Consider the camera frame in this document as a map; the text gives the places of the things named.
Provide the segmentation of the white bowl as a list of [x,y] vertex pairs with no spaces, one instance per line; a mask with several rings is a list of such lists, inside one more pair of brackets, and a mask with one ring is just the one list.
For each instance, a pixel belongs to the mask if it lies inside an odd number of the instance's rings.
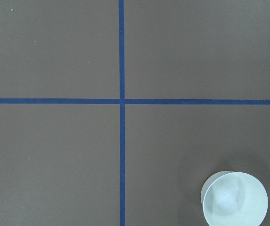
[[268,211],[265,187],[243,172],[213,174],[203,184],[200,199],[210,226],[259,226]]

